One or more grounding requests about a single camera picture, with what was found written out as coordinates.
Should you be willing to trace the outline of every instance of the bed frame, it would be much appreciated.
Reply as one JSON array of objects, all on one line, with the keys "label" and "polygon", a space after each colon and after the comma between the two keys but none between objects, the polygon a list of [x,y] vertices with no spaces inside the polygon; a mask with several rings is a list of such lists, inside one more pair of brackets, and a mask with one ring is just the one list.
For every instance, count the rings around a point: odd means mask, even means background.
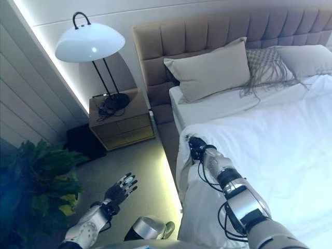
[{"label": "bed frame", "polygon": [[225,12],[133,27],[144,83],[173,176],[179,137],[169,89],[179,82],[167,71],[164,58],[196,56],[242,36],[247,37],[248,48],[326,45],[331,31],[332,5]]}]

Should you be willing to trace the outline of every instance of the nightstand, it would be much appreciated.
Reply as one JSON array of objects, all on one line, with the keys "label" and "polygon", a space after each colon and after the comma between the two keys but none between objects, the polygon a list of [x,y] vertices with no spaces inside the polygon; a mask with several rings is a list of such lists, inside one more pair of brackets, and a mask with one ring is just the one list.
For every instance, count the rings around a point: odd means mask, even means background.
[{"label": "nightstand", "polygon": [[123,91],[130,98],[121,116],[111,116],[98,121],[98,107],[104,96],[90,99],[89,127],[107,150],[123,147],[154,137],[149,110],[140,89]]}]

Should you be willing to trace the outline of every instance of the wall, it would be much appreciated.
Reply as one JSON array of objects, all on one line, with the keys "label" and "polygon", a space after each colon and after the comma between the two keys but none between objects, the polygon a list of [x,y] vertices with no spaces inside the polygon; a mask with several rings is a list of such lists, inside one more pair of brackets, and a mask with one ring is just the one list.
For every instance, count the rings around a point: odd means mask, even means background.
[{"label": "wall", "polygon": [[[96,83],[99,82],[96,73],[89,64],[64,63],[58,61],[54,56],[57,41],[61,34],[72,26],[71,17],[76,11],[84,12],[91,22],[112,26],[126,38],[126,44],[119,53],[127,64],[137,86],[145,89],[131,34],[131,27],[136,24],[222,11],[331,4],[331,0],[9,1],[14,1],[20,7],[33,31],[42,40],[44,48],[48,51],[62,74],[65,75],[67,83],[79,96],[86,109],[88,108],[88,99],[92,95],[105,92],[101,84]],[[116,58],[109,58],[108,60],[112,62],[113,72],[118,72],[115,80],[119,82],[119,88],[127,89],[133,87],[134,82],[131,75],[122,74],[122,79],[119,79],[121,72],[128,72],[126,65],[117,63]]]},{"label": "wall", "polygon": [[87,115],[5,1],[0,21],[1,141],[64,143],[66,131],[86,123]]}]

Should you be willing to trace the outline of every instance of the green leaves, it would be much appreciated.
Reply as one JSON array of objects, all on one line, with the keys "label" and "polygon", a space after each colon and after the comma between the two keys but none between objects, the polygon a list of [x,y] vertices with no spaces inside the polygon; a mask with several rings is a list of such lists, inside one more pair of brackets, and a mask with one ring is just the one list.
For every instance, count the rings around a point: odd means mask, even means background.
[{"label": "green leaves", "polygon": [[49,206],[49,198],[47,195],[33,196],[30,207],[33,209],[35,215],[45,217]]},{"label": "green leaves", "polygon": [[0,247],[10,243],[32,247],[38,232],[52,235],[67,227],[60,208],[72,207],[82,191],[70,172],[87,157],[48,146],[45,141],[37,146],[26,141],[13,158],[10,166],[0,171]]}]

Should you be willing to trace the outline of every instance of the white lamp shade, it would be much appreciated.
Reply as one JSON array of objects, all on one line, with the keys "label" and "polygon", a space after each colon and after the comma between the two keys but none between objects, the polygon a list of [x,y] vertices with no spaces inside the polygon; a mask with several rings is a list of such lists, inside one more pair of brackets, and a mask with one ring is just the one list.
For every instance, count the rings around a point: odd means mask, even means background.
[{"label": "white lamp shade", "polygon": [[67,30],[56,48],[56,57],[66,62],[98,60],[119,51],[125,38],[109,26],[91,23]]}]

